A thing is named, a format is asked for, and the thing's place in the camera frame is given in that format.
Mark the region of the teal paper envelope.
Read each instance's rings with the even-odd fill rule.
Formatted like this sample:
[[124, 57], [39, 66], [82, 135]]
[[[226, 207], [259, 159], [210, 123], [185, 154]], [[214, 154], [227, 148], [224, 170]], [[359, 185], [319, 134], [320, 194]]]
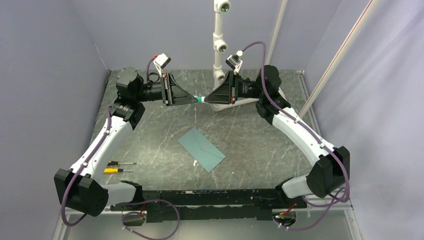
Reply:
[[178, 140], [178, 143], [208, 173], [226, 158], [197, 128], [189, 130]]

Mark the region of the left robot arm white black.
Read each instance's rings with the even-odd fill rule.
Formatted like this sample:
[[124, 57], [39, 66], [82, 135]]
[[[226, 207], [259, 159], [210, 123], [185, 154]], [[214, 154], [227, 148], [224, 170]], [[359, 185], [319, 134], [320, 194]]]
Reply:
[[106, 122], [85, 153], [69, 168], [59, 169], [54, 183], [61, 214], [66, 208], [98, 216], [105, 207], [124, 203], [137, 210], [144, 203], [143, 187], [123, 180], [117, 184], [101, 185], [114, 152], [139, 124], [144, 112], [144, 102], [162, 101], [166, 106], [198, 102], [196, 96], [180, 87], [171, 73], [162, 73], [157, 82], [144, 82], [133, 67], [118, 71], [117, 98], [106, 110]]

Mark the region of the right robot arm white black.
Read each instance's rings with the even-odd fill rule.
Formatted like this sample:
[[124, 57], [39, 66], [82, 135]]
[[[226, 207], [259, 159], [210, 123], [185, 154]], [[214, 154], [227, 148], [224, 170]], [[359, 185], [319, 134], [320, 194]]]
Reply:
[[309, 127], [279, 94], [280, 85], [279, 71], [272, 65], [265, 65], [256, 80], [243, 79], [230, 70], [223, 83], [203, 100], [230, 105], [239, 97], [257, 99], [255, 107], [260, 117], [289, 137], [303, 152], [312, 169], [306, 175], [285, 180], [275, 194], [276, 203], [287, 208], [296, 197], [324, 198], [345, 185], [350, 175], [350, 152], [344, 146], [335, 147]]

